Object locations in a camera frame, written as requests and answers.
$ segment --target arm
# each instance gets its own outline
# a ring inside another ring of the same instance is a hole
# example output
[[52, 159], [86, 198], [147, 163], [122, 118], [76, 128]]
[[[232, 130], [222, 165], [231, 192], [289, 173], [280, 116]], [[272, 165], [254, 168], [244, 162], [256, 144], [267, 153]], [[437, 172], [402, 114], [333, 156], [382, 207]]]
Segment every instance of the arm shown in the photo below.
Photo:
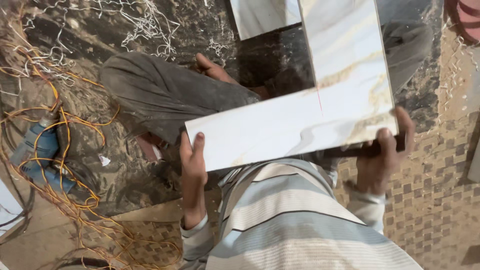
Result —
[[183, 241], [181, 269], [204, 269], [208, 254], [214, 246], [205, 209], [204, 186], [208, 175], [205, 171], [203, 149], [205, 136], [197, 134], [193, 148], [185, 132], [181, 136], [180, 158], [182, 163], [183, 219], [180, 231]]
[[347, 206], [350, 212], [382, 234], [385, 193], [390, 176], [414, 148], [415, 123], [402, 107], [396, 107], [395, 114], [400, 130], [406, 133], [405, 151], [397, 152], [392, 133], [386, 128], [381, 129], [378, 132], [378, 142], [382, 152], [377, 157], [357, 159], [357, 184], [349, 188], [350, 202]]

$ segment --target blue power tool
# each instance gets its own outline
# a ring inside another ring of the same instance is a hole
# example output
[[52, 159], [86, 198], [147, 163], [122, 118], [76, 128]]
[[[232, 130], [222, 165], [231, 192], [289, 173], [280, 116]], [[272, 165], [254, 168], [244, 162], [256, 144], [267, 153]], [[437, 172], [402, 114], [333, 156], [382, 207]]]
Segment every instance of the blue power tool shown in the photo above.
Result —
[[[57, 140], [57, 128], [52, 127], [45, 130], [47, 127], [57, 123], [59, 121], [59, 107], [60, 104], [52, 111], [49, 111], [42, 119], [34, 124], [25, 134], [23, 141], [18, 145], [17, 149], [10, 157], [10, 161], [13, 165], [19, 166], [25, 160], [29, 160], [35, 157], [34, 146], [35, 140], [42, 131], [43, 133], [38, 138], [36, 152], [39, 158], [52, 159], [59, 149], [59, 143]], [[50, 186], [56, 190], [61, 191], [60, 188], [60, 174], [61, 172], [55, 170], [49, 165], [51, 162], [49, 160], [40, 160], [41, 166], [36, 160], [25, 163], [21, 168], [24, 174], [32, 178], [35, 184], [45, 185], [45, 179], [42, 174], [42, 169], [44, 168], [45, 178], [48, 180]], [[62, 177], [62, 186], [65, 193], [69, 193], [70, 190], [75, 186], [75, 182], [69, 180], [67, 177]]]

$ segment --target white marble tile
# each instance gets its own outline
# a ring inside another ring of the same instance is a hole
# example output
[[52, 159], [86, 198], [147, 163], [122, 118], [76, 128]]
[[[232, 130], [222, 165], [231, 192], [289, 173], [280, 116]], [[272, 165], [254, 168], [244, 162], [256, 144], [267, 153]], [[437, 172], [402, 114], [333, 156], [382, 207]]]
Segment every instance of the white marble tile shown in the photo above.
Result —
[[[18, 204], [17, 200], [13, 197], [10, 191], [7, 189], [3, 181], [0, 179], [0, 224], [9, 222], [22, 212], [22, 207]], [[0, 230], [0, 236], [5, 231], [13, 228], [17, 223], [24, 218], [19, 218], [14, 222], [5, 225]]]
[[316, 88], [186, 122], [207, 171], [398, 133], [374, 0], [304, 2]]
[[301, 22], [298, 0], [230, 0], [240, 39]]

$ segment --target red laser line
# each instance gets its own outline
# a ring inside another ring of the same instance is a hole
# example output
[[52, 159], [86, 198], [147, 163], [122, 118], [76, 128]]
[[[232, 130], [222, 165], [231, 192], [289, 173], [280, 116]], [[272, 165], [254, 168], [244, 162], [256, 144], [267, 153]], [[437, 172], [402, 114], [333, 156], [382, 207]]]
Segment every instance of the red laser line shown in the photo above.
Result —
[[320, 93], [317, 89], [318, 103], [320, 103], [320, 110], [322, 111], [322, 116], [324, 115], [324, 110], [322, 109], [322, 102], [320, 101]]

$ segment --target foot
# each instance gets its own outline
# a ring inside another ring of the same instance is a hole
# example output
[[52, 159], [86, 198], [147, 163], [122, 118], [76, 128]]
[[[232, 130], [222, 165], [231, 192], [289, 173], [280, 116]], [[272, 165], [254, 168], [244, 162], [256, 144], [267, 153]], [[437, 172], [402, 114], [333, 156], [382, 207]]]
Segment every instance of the foot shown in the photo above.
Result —
[[208, 58], [206, 58], [203, 54], [197, 53], [195, 56], [197, 59], [196, 68], [202, 74], [209, 76], [212, 79], [234, 84], [240, 85], [237, 81], [235, 81], [221, 66], [213, 63]]

